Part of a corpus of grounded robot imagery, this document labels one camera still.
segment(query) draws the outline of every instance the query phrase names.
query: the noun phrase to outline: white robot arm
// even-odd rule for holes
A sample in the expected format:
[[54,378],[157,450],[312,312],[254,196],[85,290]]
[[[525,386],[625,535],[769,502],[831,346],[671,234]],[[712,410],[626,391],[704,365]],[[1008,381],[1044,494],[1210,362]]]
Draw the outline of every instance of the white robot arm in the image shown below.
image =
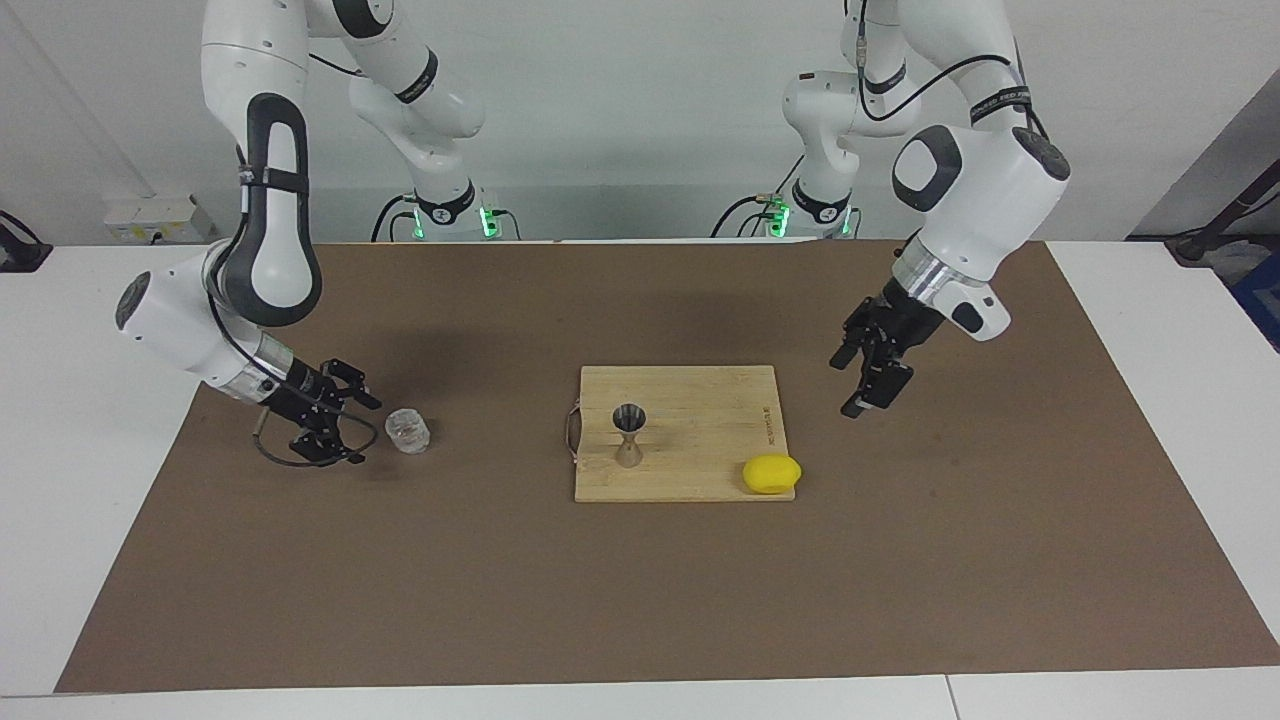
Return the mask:
[[[915,99],[942,77],[970,105],[970,127],[928,127],[893,165],[895,193],[925,222],[883,292],[846,320],[831,359],[844,370],[864,356],[858,391],[842,410],[858,418],[893,402],[913,375],[902,355],[943,322],[978,341],[1009,327],[988,282],[1061,199],[1070,165],[1032,110],[1002,0],[863,0],[846,20],[844,45],[855,74],[809,73],[788,91],[787,117],[805,141],[788,197],[792,222],[800,220],[795,232],[832,234],[838,225],[858,169],[842,137],[904,135],[918,119]],[[906,45],[942,73],[911,86]]]
[[[261,405],[264,420],[271,413],[297,424],[289,447],[306,461],[282,461],[264,450],[274,461],[326,466],[360,462],[372,445],[347,447],[339,418],[378,437],[376,428],[346,411],[347,400],[369,409],[381,404],[356,368],[340,360],[311,368],[261,329],[302,320],[321,292],[308,231],[307,132],[300,109],[308,37],[342,37],[367,76],[353,83],[353,99],[376,96],[367,105],[357,102],[361,114],[398,114],[399,127],[408,128],[397,147],[416,170],[420,204],[466,205],[453,188],[466,191],[470,181],[462,183],[466,176],[448,138],[479,132],[484,110],[460,81],[442,73],[436,55],[397,15],[393,1],[209,0],[202,82],[209,109],[234,136],[239,152],[241,227],[197,258],[140,275],[120,299],[115,322],[172,365]],[[387,132],[381,124],[379,129]],[[433,152],[431,143],[443,151]]]

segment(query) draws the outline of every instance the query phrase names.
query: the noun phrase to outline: yellow lemon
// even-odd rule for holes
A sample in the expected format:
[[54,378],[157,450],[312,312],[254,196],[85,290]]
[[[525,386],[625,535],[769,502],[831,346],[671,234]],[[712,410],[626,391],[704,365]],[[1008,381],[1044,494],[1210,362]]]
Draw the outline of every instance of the yellow lemon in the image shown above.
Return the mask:
[[742,480],[751,492],[782,495],[800,482],[800,464],[787,455],[760,455],[742,468]]

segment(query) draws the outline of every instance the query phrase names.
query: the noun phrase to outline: electrical socket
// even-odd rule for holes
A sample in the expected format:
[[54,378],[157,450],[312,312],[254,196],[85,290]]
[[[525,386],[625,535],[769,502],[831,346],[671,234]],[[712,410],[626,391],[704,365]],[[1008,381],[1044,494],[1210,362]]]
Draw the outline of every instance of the electrical socket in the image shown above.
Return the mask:
[[113,200],[102,222],[111,237],[122,243],[207,245],[214,241],[214,222],[191,196]]

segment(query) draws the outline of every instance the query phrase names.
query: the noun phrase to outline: wire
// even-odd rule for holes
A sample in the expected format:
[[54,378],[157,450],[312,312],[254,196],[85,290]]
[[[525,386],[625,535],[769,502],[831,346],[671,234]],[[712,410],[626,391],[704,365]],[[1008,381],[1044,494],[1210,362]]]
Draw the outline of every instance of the wire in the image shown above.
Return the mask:
[[858,224],[854,225],[854,240],[858,240],[858,233],[860,233],[863,231],[863,209],[861,208],[850,208],[849,211],[850,213],[858,213]]
[[1039,115],[1036,114],[1036,110],[1032,109],[1030,105],[1027,106],[1027,118],[1028,118],[1028,120],[1036,123],[1036,129],[1037,129],[1037,132],[1041,133],[1041,137],[1043,137],[1044,140],[1048,140],[1050,142],[1053,142],[1048,137],[1048,131],[1044,129],[1044,123],[1039,122]]
[[388,200],[387,205],[383,205],[383,211],[378,214],[378,222],[374,223],[374,232],[369,234],[369,242],[378,242],[378,233],[383,232],[383,223],[387,222],[387,215],[390,214],[392,208],[399,202],[410,202],[408,197],[407,195],[397,195]]
[[[227,246],[227,250],[224,250],[223,254],[218,256],[218,259],[214,261],[212,266],[210,268],[210,275],[211,277],[216,278],[218,277],[218,272],[221,270],[223,265],[227,264],[227,256],[230,255],[230,251],[236,249],[236,245],[239,243],[241,238],[244,236],[244,227],[247,225],[247,223],[248,223],[248,215],[241,214],[241,223],[239,223],[239,227],[236,229],[236,236],[232,237],[232,241]],[[370,432],[370,439],[369,439],[369,442],[366,442],[365,445],[360,446],[356,450],[351,450],[351,451],[343,452],[338,457],[334,457],[332,460],[325,460],[325,461],[315,461],[315,462],[294,462],[294,461],[283,460],[280,457],[276,457],[270,451],[268,451],[265,447],[262,447],[261,434],[262,434],[262,427],[266,424],[266,418],[264,416],[264,418],[259,419],[257,428],[255,428],[255,430],[252,433],[253,447],[264,457],[266,457],[271,462],[275,462],[276,465],[284,465],[285,468],[329,468],[329,466],[337,465],[338,462],[342,462],[344,460],[349,460],[349,459],[352,459],[352,457],[355,457],[355,456],[365,452],[366,450],[369,450],[370,447],[372,447],[374,445],[378,443],[378,439],[379,439],[380,434],[378,432],[378,428],[374,427],[372,423],[365,420],[364,418],[358,418],[356,415],[352,415],[351,413],[347,413],[346,410],[342,410],[339,407],[334,407],[334,406],[329,405],[328,402],[321,402],[321,401],[316,400],[315,397],[311,397],[310,395],[302,392],[301,389],[291,386],[284,378],[278,377],[275,373],[273,373],[266,366],[264,366],[261,363],[259,363],[256,357],[253,357],[252,355],[250,355],[248,351],[246,351],[243,347],[241,347],[241,345],[238,342],[236,342],[236,338],[232,337],[230,331],[227,329],[227,323],[223,322],[221,313],[218,311],[218,302],[214,300],[214,293],[211,291],[206,290],[205,291],[205,296],[209,299],[209,313],[210,313],[210,315],[214,316],[214,324],[218,325],[218,332],[221,333],[223,340],[227,342],[227,345],[232,346],[232,348],[236,350],[236,352],[238,352],[241,355],[241,357],[243,357],[244,360],[247,360],[250,365],[252,365],[253,368],[256,368],[260,373],[262,373],[264,375],[266,375],[269,379],[274,380],[276,386],[284,388],[289,393],[292,393],[292,395],[297,396],[298,398],[301,398],[302,401],[310,404],[312,407],[315,407],[317,410],[324,410],[324,411],[326,411],[326,413],[332,414],[332,415],[335,415],[338,418],[346,418],[346,419],[351,420],[352,423],[356,423],[357,425],[364,425]],[[266,409],[266,410],[264,410],[262,414],[266,415],[269,413],[270,413],[270,409]]]
[[911,102],[915,102],[916,100],[919,100],[919,97],[922,95],[924,95],[931,87],[933,87],[934,85],[937,85],[937,83],[942,82],[943,79],[946,79],[948,76],[951,76],[951,73],[954,73],[956,70],[960,70],[960,69],[964,69],[964,68],[968,68],[969,65],[973,65],[973,64],[977,64],[977,63],[987,63],[987,61],[995,61],[995,63],[1002,63],[1005,65],[1012,65],[1012,63],[1009,61],[1009,58],[1005,58],[1002,55],[974,55],[973,58],[969,58],[968,60],[960,60],[959,63],[956,63],[956,64],[951,65],[950,68],[942,70],[941,73],[933,76],[933,78],[929,82],[922,85],[919,87],[919,90],[916,90],[915,92],[913,92],[910,95],[910,97],[908,97],[906,100],[904,100],[897,108],[893,108],[892,110],[890,110],[884,115],[877,115],[876,113],[872,113],[870,106],[867,105],[867,92],[865,92],[865,87],[867,87],[865,74],[867,74],[867,72],[865,72],[865,69],[859,68],[859,70],[858,70],[858,100],[859,100],[859,102],[861,102],[861,105],[863,105],[863,113],[867,113],[868,118],[870,118],[870,119],[873,119],[876,122],[887,120],[887,119],[892,118],[893,115],[896,115],[896,114],[901,113],[902,110],[905,110],[906,106],[910,105]]
[[415,227],[417,225],[417,215],[410,211],[398,213],[394,218],[392,218],[392,242],[396,242],[396,220],[403,219],[413,220]]
[[736,211],[739,208],[741,208],[744,205],[750,205],[751,202],[759,202],[759,200],[756,199],[755,195],[748,195],[746,197],[744,197],[744,199],[739,200],[737,202],[730,205],[728,210],[724,210],[724,214],[721,215],[721,219],[716,223],[716,229],[712,231],[710,237],[716,237],[716,236],[719,234],[719,229],[722,227],[724,227],[724,223],[728,220],[730,215],[733,214],[733,211]]
[[[868,1],[869,0],[863,0],[861,15],[859,15],[859,18],[858,18],[858,38],[860,40],[860,44],[863,45],[863,47],[865,47],[865,42],[867,42],[867,4],[868,4]],[[858,100],[859,100],[859,102],[863,106],[863,111],[867,113],[867,117],[870,118],[870,119],[873,119],[873,120],[876,120],[876,122],[887,120],[887,119],[892,118],[893,115],[901,113],[904,109],[906,109],[908,105],[910,105],[911,102],[915,102],[931,87],[933,87],[934,85],[942,82],[951,73],[954,73],[956,70],[960,70],[960,69],[964,69],[964,68],[966,68],[969,65],[973,65],[975,63],[996,61],[996,63],[1001,63],[1001,64],[1007,65],[1007,67],[1014,67],[1014,63],[1009,58],[1005,58],[1004,55],[974,55],[973,58],[969,58],[968,60],[960,60],[959,63],[956,63],[956,64],[951,65],[950,68],[942,70],[941,73],[933,76],[933,79],[931,79],[929,82],[922,85],[919,87],[919,90],[916,90],[915,92],[913,92],[911,96],[908,97],[906,100],[904,100],[901,105],[899,105],[897,108],[893,108],[887,114],[884,114],[884,115],[876,115],[874,113],[872,113],[870,106],[867,105],[867,91],[865,91],[865,87],[867,87],[867,64],[865,64],[865,55],[863,55],[863,58],[860,58],[859,60],[860,61],[858,63]]]
[[[778,183],[778,187],[773,191],[773,195],[778,195],[782,192],[782,188],[787,186],[787,182],[796,174],[796,170],[800,169],[800,163],[804,163],[804,155],[800,155],[800,158],[796,159],[796,164],[791,165],[791,172],[787,173],[787,177],[782,178],[782,182]],[[755,227],[751,228],[751,237],[755,237],[755,233],[758,232],[760,232],[760,220],[756,220]],[[737,234],[739,237],[741,237],[742,233],[739,232]]]
[[1240,218],[1248,218],[1249,215],[1256,215],[1256,214],[1261,213],[1262,210],[1266,209],[1267,205],[1271,205],[1272,202],[1275,202],[1277,197],[1280,197],[1280,191],[1276,191],[1275,195],[1272,195],[1271,197],[1266,199],[1261,204],[1254,205],[1253,208],[1249,208],[1249,211],[1244,213],[1243,215],[1240,215]]
[[0,210],[0,218],[4,218],[6,220],[9,220],[9,223],[13,227],[15,227],[15,228],[20,229],[22,232],[27,233],[27,236],[29,236],[31,240],[36,241],[36,245],[45,245],[45,241],[40,240],[40,236],[37,236],[31,228],[28,228],[27,223],[23,223],[22,220],[19,220],[18,218],[14,218],[9,213],[5,213],[4,210]]
[[499,218],[499,217],[508,217],[508,218],[511,218],[511,224],[516,225],[516,240],[520,240],[520,241],[525,240],[525,237],[522,234],[520,234],[520,220],[516,219],[516,214],[515,213],[512,213],[511,210],[494,210],[493,214],[494,214],[495,218]]
[[339,65],[338,63],[334,63],[333,60],[325,60],[324,58],[321,58],[320,55],[316,55],[315,53],[308,53],[308,55],[311,56],[312,60],[320,63],[321,65],[328,65],[328,67],[338,70],[339,73],[342,73],[344,76],[366,77],[365,73],[364,73],[364,70],[352,70],[349,68],[344,68],[344,67]]
[[[750,223],[751,220],[755,220],[755,227],[759,228],[760,227],[760,222],[762,220],[768,220],[771,217],[772,215],[769,213],[760,213],[758,215],[751,215],[750,218],[742,220],[742,227],[737,228],[737,237],[742,237],[742,233],[746,232],[746,223]],[[750,237],[755,237],[756,232],[758,231],[753,229]]]
[[[1275,202],[1277,199],[1280,199],[1280,191],[1276,191],[1275,195],[1272,195],[1271,197],[1263,200],[1262,202],[1254,205],[1253,208],[1249,208],[1248,211],[1242,213],[1239,218],[1231,220],[1231,224],[1235,224],[1235,223],[1243,220],[1244,218],[1248,218],[1249,215],[1256,215],[1256,214],[1261,213],[1262,210],[1266,210],[1266,208],[1268,205],[1271,205],[1272,202]],[[1178,232],[1178,233],[1174,233],[1174,234],[1167,236],[1167,237],[1185,237],[1188,234],[1196,234],[1196,233],[1198,233],[1198,232],[1201,232],[1203,229],[1207,229],[1207,228],[1208,228],[1208,225],[1201,225],[1198,228],[1192,228],[1192,229],[1187,229],[1187,231],[1183,231],[1183,232]]]

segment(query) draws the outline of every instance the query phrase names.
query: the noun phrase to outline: table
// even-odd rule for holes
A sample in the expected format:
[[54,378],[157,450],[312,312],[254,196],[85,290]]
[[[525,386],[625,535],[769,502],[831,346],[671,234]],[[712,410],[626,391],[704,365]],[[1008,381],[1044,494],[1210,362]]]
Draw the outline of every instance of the table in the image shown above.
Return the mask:
[[[1051,250],[1272,633],[1280,628],[1280,356],[1207,270],[1162,247]],[[140,270],[189,247],[60,249],[29,277],[0,278],[0,352],[19,382],[0,416],[0,694],[51,692],[97,589],[164,460],[196,382],[123,342],[115,299]],[[68,452],[76,447],[76,452]],[[95,478],[92,484],[83,478]],[[1207,703],[1197,707],[1192,698]],[[182,693],[0,701],[14,717],[161,714],[312,716],[352,707],[529,716],[1196,717],[1204,707],[1271,717],[1280,670],[1121,673],[782,683]]]

